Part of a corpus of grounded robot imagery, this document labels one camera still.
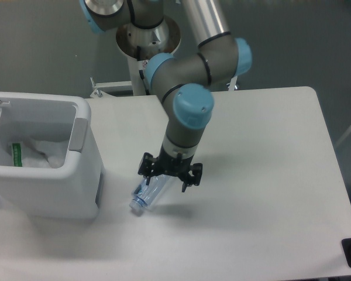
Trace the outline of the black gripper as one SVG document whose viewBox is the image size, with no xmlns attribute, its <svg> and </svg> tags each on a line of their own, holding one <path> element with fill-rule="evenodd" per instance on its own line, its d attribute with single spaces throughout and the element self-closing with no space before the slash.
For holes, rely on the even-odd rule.
<svg viewBox="0 0 351 281">
<path fill-rule="evenodd" d="M 193 156 L 183 159 L 170 156 L 165 148 L 160 148 L 158 158 L 145 152 L 139 164 L 138 174 L 143 176 L 145 184 L 149 185 L 151 178 L 161 174 L 180 177 L 182 181 L 182 193 L 190 186 L 199 186 L 202 178 L 203 164 L 191 165 Z"/>
</svg>

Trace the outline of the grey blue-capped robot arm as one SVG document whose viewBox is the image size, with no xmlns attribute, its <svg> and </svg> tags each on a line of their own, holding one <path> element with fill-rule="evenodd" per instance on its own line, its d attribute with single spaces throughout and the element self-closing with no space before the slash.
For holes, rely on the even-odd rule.
<svg viewBox="0 0 351 281">
<path fill-rule="evenodd" d="M 192 160 L 212 116 L 209 86 L 250 69 L 247 42 L 231 35 L 218 1 L 183 1 L 198 45 L 196 54 L 183 59 L 173 56 L 180 35 L 163 1 L 81 1 L 80 7 L 94 32 L 116 29 L 121 51 L 146 62 L 139 78 L 168 116 L 159 155 L 145 153 L 138 173 L 147 181 L 164 174 L 184 188 L 199 185 L 202 164 Z"/>
</svg>

